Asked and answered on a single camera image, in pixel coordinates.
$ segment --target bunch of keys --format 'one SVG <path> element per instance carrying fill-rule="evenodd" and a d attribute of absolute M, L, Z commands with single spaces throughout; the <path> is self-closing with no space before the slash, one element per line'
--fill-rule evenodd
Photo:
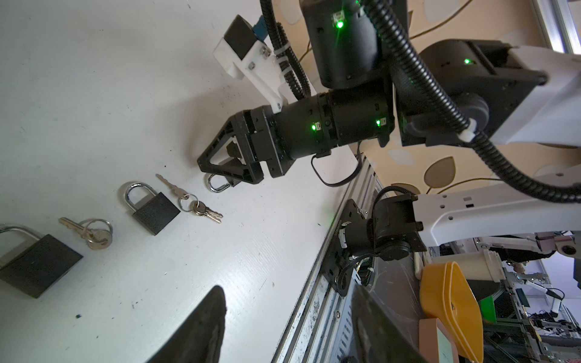
<path fill-rule="evenodd" d="M 194 212 L 196 215 L 203 215 L 205 217 L 210 218 L 211 220 L 213 220 L 216 223 L 222 223 L 221 219 L 224 218 L 224 216 L 222 214 L 215 212 L 212 209 L 209 209 L 208 207 L 206 207 L 206 205 L 202 201 L 200 201 L 198 199 L 198 197 L 186 192 L 185 190 L 183 190 L 182 188 L 180 188 L 176 185 L 173 185 L 172 183 L 168 182 L 167 179 L 165 179 L 164 177 L 162 177 L 159 174 L 155 174 L 155 176 L 157 176 L 161 181 L 163 181 L 164 184 L 169 186 L 171 188 L 171 191 L 178 197 L 178 204 L 180 205 L 180 209 L 182 211 Z M 188 200 L 190 196 L 196 198 L 196 201 L 192 202 L 191 209 L 187 210 L 187 209 L 184 209 L 184 207 L 182 205 L 182 200 Z"/>
<path fill-rule="evenodd" d="M 111 245 L 113 241 L 113 226 L 106 220 L 94 218 L 84 220 L 79 223 L 73 222 L 68 218 L 59 218 L 59 222 L 68 229 L 77 232 L 81 238 L 87 241 L 87 245 L 92 250 L 103 250 Z M 103 222 L 109 227 L 106 229 L 91 229 L 89 226 L 95 222 Z"/>

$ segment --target key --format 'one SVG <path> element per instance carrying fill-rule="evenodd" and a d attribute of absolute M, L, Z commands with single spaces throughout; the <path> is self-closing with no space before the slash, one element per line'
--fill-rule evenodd
<path fill-rule="evenodd" d="M 107 231 L 105 229 L 91 229 L 91 228 L 85 229 L 85 227 L 82 226 L 82 224 L 85 223 L 92 224 L 93 222 L 97 221 L 101 221 L 107 224 L 109 226 L 109 230 Z M 59 222 L 66 226 L 68 229 L 72 229 L 73 231 L 77 232 L 81 236 L 81 238 L 87 241 L 87 244 L 92 250 L 105 249 L 109 247 L 109 245 L 111 245 L 111 242 L 113 241 L 113 228 L 111 224 L 105 220 L 86 220 L 82 221 L 79 224 L 73 222 L 68 218 L 62 217 L 59 218 Z"/>
<path fill-rule="evenodd" d="M 171 191 L 174 192 L 174 194 L 177 195 L 178 198 L 184 199 L 184 200 L 186 200 L 187 198 L 189 198 L 189 196 L 187 195 L 188 192 L 186 192 L 182 188 L 179 188 L 176 185 L 173 185 L 172 183 L 168 182 L 167 179 L 165 179 L 164 177 L 162 177 L 159 174 L 155 174 L 155 176 L 158 177 L 161 181 L 163 181 L 164 184 L 166 184 L 167 186 L 169 186 L 170 189 L 171 189 Z"/>
<path fill-rule="evenodd" d="M 202 202 L 195 203 L 193 205 L 192 209 L 193 209 L 193 212 L 197 215 L 204 215 L 216 223 L 222 223 L 220 218 L 223 218 L 224 216 L 220 213 L 217 213 L 217 212 L 207 208 L 206 205 Z"/>

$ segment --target yellow plastic bin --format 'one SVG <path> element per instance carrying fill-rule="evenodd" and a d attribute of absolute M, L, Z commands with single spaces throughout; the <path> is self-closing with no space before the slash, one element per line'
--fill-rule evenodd
<path fill-rule="evenodd" d="M 484 338 L 480 308 L 460 266 L 453 261 L 426 265 L 419 300 L 426 315 L 439 318 L 452 334 L 459 355 L 482 363 Z"/>

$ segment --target white bucket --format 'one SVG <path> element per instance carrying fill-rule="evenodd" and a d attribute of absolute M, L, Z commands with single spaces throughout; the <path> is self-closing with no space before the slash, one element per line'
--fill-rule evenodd
<path fill-rule="evenodd" d="M 498 253 L 489 250 L 480 252 L 451 254 L 432 257 L 432 263 L 443 264 L 455 261 L 462 270 L 466 280 L 487 280 L 500 282 L 505 280 L 503 262 Z"/>

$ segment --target padlock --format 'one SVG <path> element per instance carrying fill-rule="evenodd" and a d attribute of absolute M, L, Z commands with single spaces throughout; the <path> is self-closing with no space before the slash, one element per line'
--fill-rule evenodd
<path fill-rule="evenodd" d="M 138 186 L 154 195 L 139 209 L 129 200 L 129 192 Z M 151 186 L 140 182 L 132 183 L 125 189 L 125 202 L 133 210 L 133 217 L 154 236 L 180 213 L 180 210 L 163 193 L 156 193 Z"/>
<path fill-rule="evenodd" d="M 37 241 L 0 268 L 0 279 L 36 299 L 82 258 L 51 235 L 40 238 L 26 227 L 0 227 L 0 233 L 7 231 L 23 232 Z"/>

